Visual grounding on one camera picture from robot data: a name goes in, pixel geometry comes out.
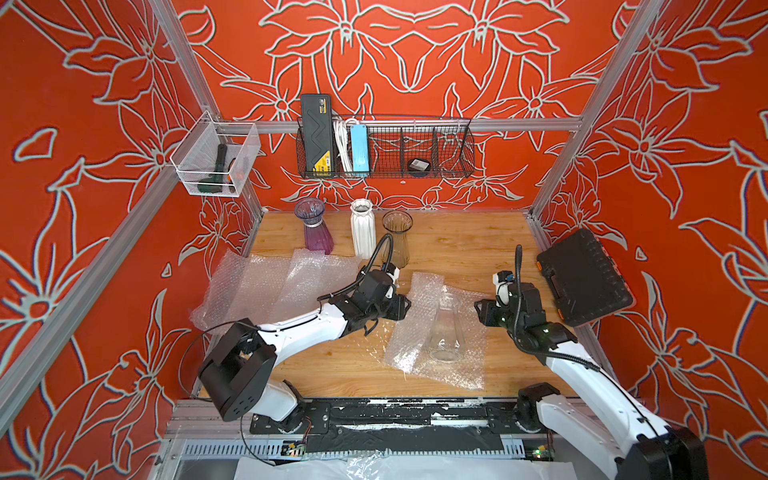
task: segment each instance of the label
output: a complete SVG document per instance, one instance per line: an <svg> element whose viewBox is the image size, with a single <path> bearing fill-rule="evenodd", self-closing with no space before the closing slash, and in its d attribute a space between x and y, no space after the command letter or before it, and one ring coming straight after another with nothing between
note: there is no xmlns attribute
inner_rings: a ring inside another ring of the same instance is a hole
<svg viewBox="0 0 768 480"><path fill-rule="evenodd" d="M331 171L331 152L327 151L320 159L315 163L315 172L330 172Z"/></svg>
<svg viewBox="0 0 768 480"><path fill-rule="evenodd" d="M424 171L429 167L429 164L425 161L421 161L418 158L414 158L411 160L411 167L415 168L416 170Z"/></svg>

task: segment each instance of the black round object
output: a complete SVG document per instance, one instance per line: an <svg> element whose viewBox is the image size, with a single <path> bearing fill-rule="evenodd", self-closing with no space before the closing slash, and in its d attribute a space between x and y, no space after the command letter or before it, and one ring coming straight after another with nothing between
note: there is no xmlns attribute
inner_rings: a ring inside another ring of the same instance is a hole
<svg viewBox="0 0 768 480"><path fill-rule="evenodd" d="M518 403L515 405L515 423L518 424L520 430L528 433L539 433L544 426L538 420L538 413L536 412L536 404L530 399L518 398Z"/></svg>

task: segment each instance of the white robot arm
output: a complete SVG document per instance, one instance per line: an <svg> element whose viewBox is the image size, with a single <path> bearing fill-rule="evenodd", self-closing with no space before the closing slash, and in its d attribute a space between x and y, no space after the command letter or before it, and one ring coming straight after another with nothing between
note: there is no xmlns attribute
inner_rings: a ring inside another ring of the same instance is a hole
<svg viewBox="0 0 768 480"><path fill-rule="evenodd" d="M562 378L594 416L576 409L553 386L539 383L518 393L518 425L528 432L557 432L608 478L707 478L707 457L698 437L646 409L597 365L573 333L547 322L538 290L520 282L521 260L518 245L515 273L494 275L496 298L475 304L480 322L505 327L515 346Z"/></svg>
<svg viewBox="0 0 768 480"><path fill-rule="evenodd" d="M371 270L387 240L387 260L381 270ZM392 236L388 233L355 282L318 298L320 308L278 323L254 326L249 319L242 319L233 324L197 374L221 418L236 420L253 412L280 422L284 431L299 425L304 407L301 395L288 382L270 381L272 368L318 343L360 329L368 335L379 318L403 319L411 303L396 293L399 270L389 262L391 256ZM374 324L367 329L370 321Z"/></svg>

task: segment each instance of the bubble wrap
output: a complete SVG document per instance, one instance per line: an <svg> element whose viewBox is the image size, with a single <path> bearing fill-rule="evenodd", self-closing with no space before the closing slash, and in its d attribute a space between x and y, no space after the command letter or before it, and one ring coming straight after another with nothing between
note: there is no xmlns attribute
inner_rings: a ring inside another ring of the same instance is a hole
<svg viewBox="0 0 768 480"><path fill-rule="evenodd" d="M302 315L318 307L318 296L353 282L359 261L304 249L294 250L292 258L243 258L228 250L210 279L203 304L191 314L192 323L205 330L243 318L258 325Z"/></svg>
<svg viewBox="0 0 768 480"><path fill-rule="evenodd" d="M288 277L277 297L271 323L287 320L319 307L317 297L349 285L357 278L360 259L296 250Z"/></svg>
<svg viewBox="0 0 768 480"><path fill-rule="evenodd" d="M206 330L231 320L227 318L227 312L238 294L240 280L247 265L247 258L227 250L208 283L202 305L193 310L190 315L192 323L198 329ZM214 335L225 333L227 328L222 326L211 333Z"/></svg>
<svg viewBox="0 0 768 480"><path fill-rule="evenodd" d="M384 363L403 372L424 376L467 390L485 388L485 327L478 321L474 302L485 294L444 286L443 277L414 272L408 294L413 305L405 319L397 322L387 346ZM434 360L427 352L440 297L451 293L461 304L458 322L465 337L462 358L455 363Z"/></svg>
<svg viewBox="0 0 768 480"><path fill-rule="evenodd" d="M429 340L443 281L442 276L434 273L413 273L408 293L411 308L406 317L395 324L384 355L385 364L405 373L413 372L416 359Z"/></svg>
<svg viewBox="0 0 768 480"><path fill-rule="evenodd" d="M290 258L252 255L230 304L227 319L248 318L256 325L271 323L273 306L283 291L290 263Z"/></svg>

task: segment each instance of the wooden tabletop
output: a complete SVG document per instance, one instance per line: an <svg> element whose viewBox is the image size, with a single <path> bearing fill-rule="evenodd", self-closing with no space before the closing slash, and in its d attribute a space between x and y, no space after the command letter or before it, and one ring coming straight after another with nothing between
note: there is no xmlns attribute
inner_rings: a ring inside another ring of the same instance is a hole
<svg viewBox="0 0 768 480"><path fill-rule="evenodd" d="M492 275L514 268L515 247L523 246L521 277L541 293L547 318L556 322L552 294L538 269L538 250L523 214L516 212L410 212L408 232L411 262L400 273L398 293L408 293L413 272L437 273L445 284L486 293L493 298ZM349 212L326 214L334 255L352 257L354 247ZM384 234L376 215L376 233ZM268 213L261 223L253 254L291 257L304 248L303 225L292 213ZM517 396L520 388L549 382L563 395L573 390L533 356L519 352L501 328L487 329L485 389L460 389L431 379L406 375L383 363L384 347L394 322L382 320L367 336L358 331L304 350L273 370L272 379L289 380L306 397L330 396Z"/></svg>

